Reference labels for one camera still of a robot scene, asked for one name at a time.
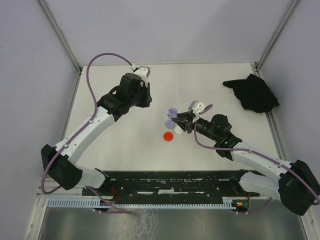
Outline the purple charging case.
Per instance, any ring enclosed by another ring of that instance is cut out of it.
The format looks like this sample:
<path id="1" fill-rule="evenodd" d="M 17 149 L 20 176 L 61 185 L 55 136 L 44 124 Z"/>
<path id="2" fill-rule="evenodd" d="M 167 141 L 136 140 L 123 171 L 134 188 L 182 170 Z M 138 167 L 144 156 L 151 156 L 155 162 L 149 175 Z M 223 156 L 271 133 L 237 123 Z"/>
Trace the purple charging case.
<path id="1" fill-rule="evenodd" d="M 169 119 L 166 121 L 165 126 L 168 129 L 174 129 L 176 127 L 176 124 L 171 119 Z"/>
<path id="2" fill-rule="evenodd" d="M 178 111 L 177 111 L 177 109 L 176 109 L 176 108 L 170 108 L 170 109 L 168 109 L 167 117 L 168 117 L 169 119 L 177 118 L 177 117 L 178 117 Z"/>

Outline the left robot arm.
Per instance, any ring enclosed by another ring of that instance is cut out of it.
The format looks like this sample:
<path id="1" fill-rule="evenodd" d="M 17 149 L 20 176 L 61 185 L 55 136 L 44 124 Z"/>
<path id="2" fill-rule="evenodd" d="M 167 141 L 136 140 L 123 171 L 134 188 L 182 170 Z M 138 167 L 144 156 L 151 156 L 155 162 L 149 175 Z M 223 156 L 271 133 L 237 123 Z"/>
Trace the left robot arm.
<path id="1" fill-rule="evenodd" d="M 152 102 L 148 77 L 150 69 L 137 68 L 122 76 L 115 86 L 97 102 L 86 121 L 71 135 L 54 146 L 41 149 L 43 169 L 64 190 L 77 185 L 92 187 L 99 195 L 106 195 L 111 183 L 97 169 L 80 168 L 76 164 L 87 147 L 131 107 L 148 108 Z"/>

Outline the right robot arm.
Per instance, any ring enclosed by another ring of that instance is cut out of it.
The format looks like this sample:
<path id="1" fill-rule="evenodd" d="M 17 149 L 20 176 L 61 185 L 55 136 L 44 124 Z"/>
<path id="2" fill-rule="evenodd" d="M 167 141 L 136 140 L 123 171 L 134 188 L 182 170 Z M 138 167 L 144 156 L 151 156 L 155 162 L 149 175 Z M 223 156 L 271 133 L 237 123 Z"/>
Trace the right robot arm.
<path id="1" fill-rule="evenodd" d="M 172 121 L 188 134 L 200 134 L 214 141 L 212 149 L 221 157 L 250 168 L 240 170 L 229 183 L 234 195 L 257 193 L 280 201 L 298 216 L 319 205 L 320 184 L 305 162 L 289 162 L 252 148 L 232 134 L 227 116 L 216 114 L 208 121 L 187 111 L 177 114 Z"/>

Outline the white earbud charging case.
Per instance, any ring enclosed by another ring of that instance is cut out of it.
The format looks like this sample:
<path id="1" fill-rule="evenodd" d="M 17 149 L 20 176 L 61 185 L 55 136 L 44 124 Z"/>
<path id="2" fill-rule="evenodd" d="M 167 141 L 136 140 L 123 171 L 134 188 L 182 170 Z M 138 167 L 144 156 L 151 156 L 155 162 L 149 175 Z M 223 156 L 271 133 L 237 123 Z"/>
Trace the white earbud charging case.
<path id="1" fill-rule="evenodd" d="M 181 135 L 184 131 L 179 127 L 179 126 L 176 126 L 174 128 L 174 132 L 177 134 L 177 135 Z"/>

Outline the red earbud charging case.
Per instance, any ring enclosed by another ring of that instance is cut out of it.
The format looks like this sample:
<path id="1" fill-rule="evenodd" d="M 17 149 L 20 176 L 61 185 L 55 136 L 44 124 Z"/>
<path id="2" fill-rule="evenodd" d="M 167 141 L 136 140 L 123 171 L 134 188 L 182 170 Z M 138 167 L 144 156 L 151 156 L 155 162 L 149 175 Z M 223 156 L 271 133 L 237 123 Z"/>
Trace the red earbud charging case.
<path id="1" fill-rule="evenodd" d="M 164 135 L 163 135 L 163 139 L 164 139 L 165 141 L 167 141 L 167 142 L 172 141 L 173 138 L 174 138 L 174 135 L 173 135 L 171 132 L 169 132 L 169 131 L 165 132 Z"/>

